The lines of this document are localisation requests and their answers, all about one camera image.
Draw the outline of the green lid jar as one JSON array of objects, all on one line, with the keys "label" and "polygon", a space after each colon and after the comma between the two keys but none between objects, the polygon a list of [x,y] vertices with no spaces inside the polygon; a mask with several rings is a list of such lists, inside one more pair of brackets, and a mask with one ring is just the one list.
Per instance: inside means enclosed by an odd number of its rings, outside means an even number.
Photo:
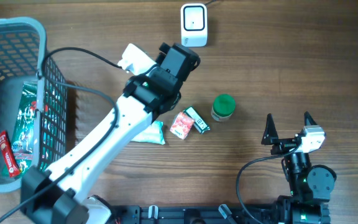
[{"label": "green lid jar", "polygon": [[227,121],[236,108],[235,99],[228,94],[222,94],[214,99],[211,116],[215,121]]}]

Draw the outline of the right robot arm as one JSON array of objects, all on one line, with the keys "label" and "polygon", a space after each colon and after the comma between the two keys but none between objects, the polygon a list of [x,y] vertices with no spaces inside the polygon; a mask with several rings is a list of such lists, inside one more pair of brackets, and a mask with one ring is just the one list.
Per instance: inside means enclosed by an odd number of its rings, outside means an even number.
[{"label": "right robot arm", "polygon": [[328,202],[337,179],[328,166],[313,165],[310,154],[321,148],[326,133],[309,112],[305,125],[293,138],[280,139],[271,114],[267,115],[261,144],[271,145],[271,155],[282,158],[281,165],[289,183],[290,195],[279,196],[272,210],[277,223],[330,224]]}]

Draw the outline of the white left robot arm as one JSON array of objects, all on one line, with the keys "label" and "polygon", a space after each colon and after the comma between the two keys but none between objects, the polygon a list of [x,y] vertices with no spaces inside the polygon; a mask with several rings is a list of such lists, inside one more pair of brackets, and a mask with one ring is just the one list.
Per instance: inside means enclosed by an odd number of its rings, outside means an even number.
[{"label": "white left robot arm", "polygon": [[18,209],[34,223],[109,223],[113,210],[89,191],[121,150],[161,114],[174,109],[180,88],[200,64],[180,44],[162,44],[156,59],[129,44],[116,67],[131,74],[112,110],[77,146],[46,170],[21,180]]}]

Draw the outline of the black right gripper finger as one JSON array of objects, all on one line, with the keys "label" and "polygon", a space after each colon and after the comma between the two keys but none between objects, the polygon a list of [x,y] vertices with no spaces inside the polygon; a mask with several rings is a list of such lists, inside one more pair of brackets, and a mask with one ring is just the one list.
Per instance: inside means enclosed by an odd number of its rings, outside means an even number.
[{"label": "black right gripper finger", "polygon": [[308,111],[304,113],[304,122],[305,122],[305,126],[317,125],[316,121],[312,118],[312,116]]},{"label": "black right gripper finger", "polygon": [[278,133],[273,121],[273,115],[269,113],[266,119],[265,131],[261,140],[262,145],[278,144]]}]

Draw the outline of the red coffee stick sachet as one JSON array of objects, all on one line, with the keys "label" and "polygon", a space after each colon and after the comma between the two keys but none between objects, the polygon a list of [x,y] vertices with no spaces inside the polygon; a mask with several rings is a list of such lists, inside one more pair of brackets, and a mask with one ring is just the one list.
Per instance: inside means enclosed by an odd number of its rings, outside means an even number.
[{"label": "red coffee stick sachet", "polygon": [[7,131],[2,131],[0,133],[0,150],[2,152],[2,156],[4,158],[4,162],[6,164],[9,176],[18,176],[21,172],[11,149],[11,144],[7,135]]}]

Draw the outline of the red white small box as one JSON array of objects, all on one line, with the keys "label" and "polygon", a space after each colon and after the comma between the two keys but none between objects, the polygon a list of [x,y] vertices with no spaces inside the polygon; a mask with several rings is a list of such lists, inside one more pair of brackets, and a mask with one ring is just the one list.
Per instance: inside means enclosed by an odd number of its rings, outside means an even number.
[{"label": "red white small box", "polygon": [[179,112],[170,127],[170,132],[180,139],[185,139],[195,121],[184,112]]}]

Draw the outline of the green 3M gloves packet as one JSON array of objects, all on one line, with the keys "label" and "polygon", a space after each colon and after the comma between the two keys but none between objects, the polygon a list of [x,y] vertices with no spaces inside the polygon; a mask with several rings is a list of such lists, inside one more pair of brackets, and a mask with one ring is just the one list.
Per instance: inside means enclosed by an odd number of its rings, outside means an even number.
[{"label": "green 3M gloves packet", "polygon": [[20,174],[11,176],[5,167],[2,174],[10,178],[21,177],[30,167],[34,152],[34,121],[37,109],[37,83],[24,82],[21,91],[17,119],[12,137],[11,149]]}]

